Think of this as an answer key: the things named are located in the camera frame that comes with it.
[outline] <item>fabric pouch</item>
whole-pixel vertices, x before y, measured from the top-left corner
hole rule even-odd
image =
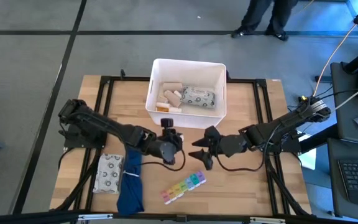
[[[119,193],[122,159],[121,155],[102,154],[100,156],[93,193]]]
[[[184,86],[180,101],[205,108],[215,108],[215,93],[204,88]]]

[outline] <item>blue cloth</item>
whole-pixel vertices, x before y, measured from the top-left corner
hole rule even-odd
[[[142,154],[132,150],[130,147],[126,147],[124,172],[121,177],[121,189],[117,201],[118,213],[120,215],[132,215],[138,212],[144,212],[143,185],[140,179],[142,166],[135,166],[141,163]]]

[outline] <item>white plastic bin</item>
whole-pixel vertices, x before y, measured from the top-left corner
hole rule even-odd
[[[155,110],[158,95],[163,95],[162,84],[180,82],[187,86],[210,89],[215,92],[215,109],[182,103],[182,113]],[[147,93],[146,110],[155,124],[161,118],[172,118],[175,127],[207,128],[216,126],[226,115],[226,66],[221,63],[186,60],[155,59]]]

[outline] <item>small wooden piece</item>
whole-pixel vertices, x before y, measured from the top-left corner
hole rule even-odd
[[[173,92],[173,94],[175,94],[176,96],[179,97],[179,99],[181,99],[181,94],[180,94],[178,91],[175,90],[175,91]]]
[[[169,112],[171,112],[171,113],[181,113],[181,109],[180,108],[170,107]]]
[[[158,96],[157,103],[168,103],[168,99],[164,96]]]
[[[162,107],[156,107],[155,110],[158,112],[169,112],[171,108],[162,108]]]
[[[162,85],[162,89],[164,91],[169,90],[169,91],[174,92],[175,90],[180,91],[182,88],[183,88],[183,85],[181,83],[164,83]]]
[[[173,94],[171,91],[165,91],[164,96],[168,98],[168,101],[170,104],[172,104],[174,107],[179,107],[181,104],[180,98]]]
[[[169,105],[169,103],[159,103],[157,102],[155,104],[156,107],[159,107],[159,108],[166,108],[166,109],[169,109],[171,107],[171,105]]]

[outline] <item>wooden table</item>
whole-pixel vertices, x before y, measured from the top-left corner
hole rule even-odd
[[[85,100],[87,105],[93,107],[98,93],[101,76],[85,75],[80,89],[79,99]],[[267,80],[268,94],[272,108],[273,118],[287,113],[287,104],[284,98],[283,87],[280,80]],[[154,124],[145,110],[145,101],[148,82],[118,81],[114,82],[112,101],[108,117],[122,124],[133,124],[148,128],[157,134],[161,133],[161,127]],[[103,97],[101,109],[106,96]],[[263,97],[261,97],[264,121],[266,113]],[[257,124],[255,98],[251,84],[228,83],[227,84],[227,115],[217,126],[221,134],[235,134],[238,129],[251,124]],[[265,167],[258,172],[226,172],[219,164],[214,163],[210,171],[206,171],[203,163],[187,155],[188,152],[199,151],[191,143],[203,137],[203,129],[177,128],[177,131],[185,135],[183,149],[186,152],[186,166],[179,172],[171,172],[161,166],[146,165],[142,167],[143,202],[145,213],[171,213],[192,215],[272,215],[269,190]],[[77,184],[83,162],[84,149],[74,149],[62,160],[58,173],[55,190],[50,208],[59,206],[66,196]],[[108,135],[105,154],[124,155],[124,146],[119,140]],[[305,182],[301,167],[297,159],[288,153],[281,154],[285,184],[294,198],[304,210],[311,212]],[[229,168],[258,167],[261,152],[247,151],[236,154],[230,159],[221,156],[222,163]],[[160,161],[160,159],[144,156],[143,161]],[[182,155],[177,154],[179,167],[183,162]],[[164,205],[160,192],[177,184],[196,171],[202,170],[207,182],[191,192],[186,192],[182,198],[169,205]],[[88,184],[83,191],[80,208],[85,207]],[[282,212],[282,201],[279,189],[275,188],[279,212]],[[91,210],[94,212],[117,212],[116,202],[119,195],[94,194]]]

